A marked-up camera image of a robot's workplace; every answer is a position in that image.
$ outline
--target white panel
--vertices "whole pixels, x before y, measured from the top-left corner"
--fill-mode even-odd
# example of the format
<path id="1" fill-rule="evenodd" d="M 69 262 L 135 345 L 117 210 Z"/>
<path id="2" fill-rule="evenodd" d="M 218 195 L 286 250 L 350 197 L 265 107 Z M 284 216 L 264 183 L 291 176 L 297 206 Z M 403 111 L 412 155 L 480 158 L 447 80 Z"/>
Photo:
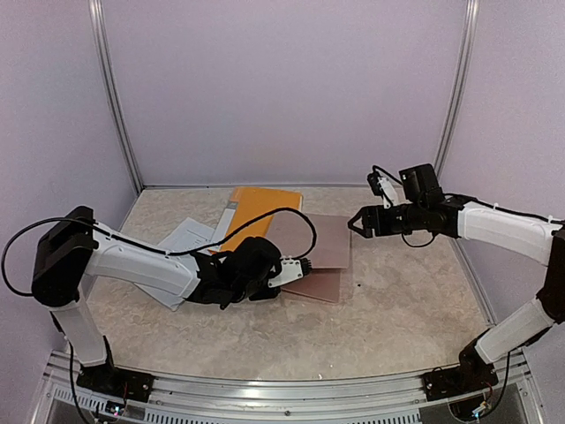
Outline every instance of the white panel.
<path id="1" fill-rule="evenodd" d="M 0 248 L 35 220 L 79 204 L 119 225 L 134 201 L 94 50 L 88 3 L 0 1 Z M 31 285 L 47 228 L 13 246 L 14 285 Z M 53 348 L 48 311 L 0 284 L 0 421 L 21 424 Z"/>
<path id="2" fill-rule="evenodd" d="M 480 3 L 477 38 L 452 150 L 442 176 L 449 192 L 501 206 L 565 216 L 565 3 Z M 544 283 L 534 261 L 465 243 L 499 320 Z M 551 424 L 562 401 L 565 328 L 527 352 Z"/>
<path id="3" fill-rule="evenodd" d="M 149 185 L 363 183 L 431 162 L 464 0 L 112 0 L 125 122 Z"/>

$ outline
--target tabletop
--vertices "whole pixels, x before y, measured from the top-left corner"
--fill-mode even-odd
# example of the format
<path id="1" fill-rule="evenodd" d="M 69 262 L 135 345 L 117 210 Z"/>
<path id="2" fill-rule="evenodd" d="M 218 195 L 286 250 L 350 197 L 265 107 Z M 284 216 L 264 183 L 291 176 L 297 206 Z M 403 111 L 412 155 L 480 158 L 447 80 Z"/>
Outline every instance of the tabletop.
<path id="1" fill-rule="evenodd" d="M 306 213 L 353 216 L 377 204 L 368 188 L 290 188 Z M 186 217 L 215 227 L 229 188 L 144 191 L 123 228 L 158 244 Z M 411 236 L 421 243 L 430 235 Z M 100 277 L 88 299 L 94 320 L 125 367 L 246 380 L 319 380 L 445 366 L 486 329 L 447 238 L 410 248 L 400 237 L 351 234 L 341 300 L 283 292 L 221 311 L 185 302 L 176 312 L 133 284 Z"/>

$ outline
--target book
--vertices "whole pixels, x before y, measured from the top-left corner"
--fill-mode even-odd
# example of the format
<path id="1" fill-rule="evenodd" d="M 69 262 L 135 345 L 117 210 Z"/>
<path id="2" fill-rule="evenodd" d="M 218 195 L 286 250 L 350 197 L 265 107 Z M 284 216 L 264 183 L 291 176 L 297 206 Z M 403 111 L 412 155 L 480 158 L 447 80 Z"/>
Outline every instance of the book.
<path id="1" fill-rule="evenodd" d="M 302 194 L 262 187 L 237 187 L 231 194 L 230 201 L 218 223 L 213 242 L 218 242 L 231 234 L 237 227 L 276 208 L 302 208 Z M 234 250 L 247 237 L 265 237 L 273 220 L 268 216 L 242 230 L 234 238 L 220 246 L 220 252 Z"/>

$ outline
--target beige table surface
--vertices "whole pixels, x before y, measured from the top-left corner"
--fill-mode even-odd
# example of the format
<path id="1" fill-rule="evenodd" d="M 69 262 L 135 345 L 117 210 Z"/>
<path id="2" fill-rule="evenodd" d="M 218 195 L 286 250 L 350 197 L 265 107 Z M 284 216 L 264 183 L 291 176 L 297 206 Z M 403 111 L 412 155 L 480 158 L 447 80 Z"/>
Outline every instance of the beige table surface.
<path id="1" fill-rule="evenodd" d="M 368 188 L 300 188 L 303 211 L 353 216 L 378 203 Z M 159 243 L 186 217 L 215 227 L 231 189 L 146 190 L 123 232 Z M 412 236 L 426 241 L 427 233 Z M 171 312 L 133 284 L 98 278 L 94 320 L 127 367 L 249 380 L 318 380 L 437 367 L 486 327 L 446 238 L 421 249 L 400 237 L 351 236 L 339 304 L 283 293 Z"/>

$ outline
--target vertical metal post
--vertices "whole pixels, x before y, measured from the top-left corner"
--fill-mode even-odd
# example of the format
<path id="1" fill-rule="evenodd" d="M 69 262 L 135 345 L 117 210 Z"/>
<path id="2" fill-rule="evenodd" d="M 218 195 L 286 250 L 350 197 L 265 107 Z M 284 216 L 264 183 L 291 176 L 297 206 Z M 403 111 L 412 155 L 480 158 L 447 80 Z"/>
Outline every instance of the vertical metal post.
<path id="1" fill-rule="evenodd" d="M 92 20 L 96 52 L 98 53 L 100 67 L 102 69 L 102 81 L 106 88 L 106 96 L 108 96 L 110 112 L 114 119 L 120 148 L 122 149 L 125 164 L 130 174 L 133 187 L 137 195 L 140 195 L 145 186 L 143 184 L 141 174 L 139 173 L 139 166 L 135 160 L 135 155 L 133 153 L 127 129 L 125 128 L 124 114 L 122 113 L 122 107 L 117 95 L 116 82 L 114 80 L 112 63 L 109 56 L 108 39 L 106 37 L 106 29 L 104 26 L 102 0 L 88 0 L 88 5 L 90 9 L 90 19 Z"/>
<path id="2" fill-rule="evenodd" d="M 469 70 L 469 63 L 471 62 L 471 52 L 477 28 L 478 1 L 479 0 L 467 0 L 467 12 L 465 14 L 463 39 L 461 41 L 459 60 L 457 62 L 455 84 L 451 92 L 448 116 L 446 117 L 441 133 L 440 147 L 435 156 L 435 161 L 433 162 L 433 167 L 438 177 L 441 175 L 448 157 L 453 132 L 456 128 L 457 115 L 461 106 L 461 100 L 463 99 L 463 91 L 465 81 L 467 80 L 467 71 Z"/>

